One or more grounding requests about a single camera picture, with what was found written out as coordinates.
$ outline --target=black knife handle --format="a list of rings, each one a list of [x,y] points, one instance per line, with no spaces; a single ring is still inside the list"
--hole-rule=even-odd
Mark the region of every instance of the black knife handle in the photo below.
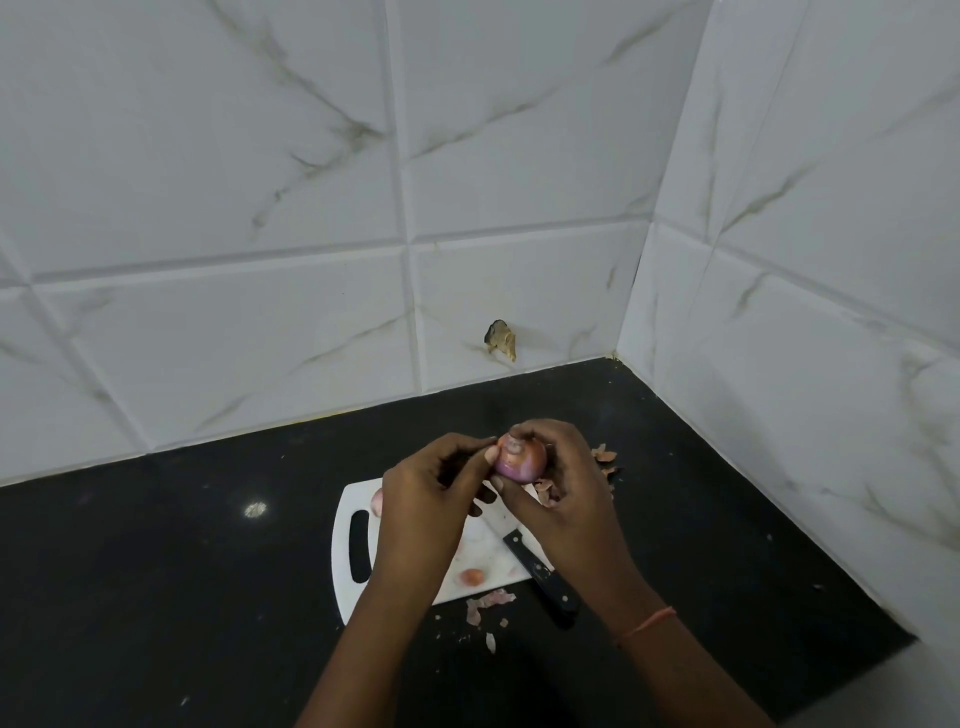
[[[543,594],[547,597],[562,614],[568,617],[575,617],[580,611],[580,597],[570,588],[570,585],[564,581],[556,571],[551,571],[536,556],[533,551],[523,544],[523,536],[519,529],[511,531],[503,537],[503,543],[514,554],[516,559],[530,575]]]

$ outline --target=orange thread bracelet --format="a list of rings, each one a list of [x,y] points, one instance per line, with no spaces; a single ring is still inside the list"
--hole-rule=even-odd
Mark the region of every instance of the orange thread bracelet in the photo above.
[[[647,627],[652,627],[657,622],[663,621],[668,617],[674,617],[676,614],[677,614],[677,610],[674,609],[673,607],[664,607],[663,609],[660,609],[657,612],[654,612],[652,615],[650,615],[650,617],[642,621],[638,626],[634,627],[632,630],[628,632],[624,632],[622,635],[620,635],[620,637],[618,637],[613,642],[613,644],[619,647],[627,640],[627,638],[632,637],[637,632],[642,632]]]

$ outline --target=forearm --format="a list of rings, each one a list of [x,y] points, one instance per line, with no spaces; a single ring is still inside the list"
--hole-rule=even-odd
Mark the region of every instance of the forearm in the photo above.
[[[625,575],[597,610],[614,638],[665,606],[637,572]],[[658,621],[621,645],[660,712],[678,728],[772,728],[773,723],[677,617]]]
[[[389,725],[396,678],[424,608],[403,590],[367,585],[296,728]]]

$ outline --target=backsplash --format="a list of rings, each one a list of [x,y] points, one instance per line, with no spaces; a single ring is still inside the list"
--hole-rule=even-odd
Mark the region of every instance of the backsplash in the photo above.
[[[952,0],[715,4],[617,348],[945,663],[958,32]]]
[[[709,7],[6,3],[0,483],[610,353]]]

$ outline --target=person's left hand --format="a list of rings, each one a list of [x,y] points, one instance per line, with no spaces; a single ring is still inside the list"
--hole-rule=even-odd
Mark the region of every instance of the person's left hand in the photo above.
[[[423,611],[433,603],[457,551],[475,498],[493,502],[483,485],[499,448],[449,433],[383,474],[383,511],[371,582],[401,590]]]

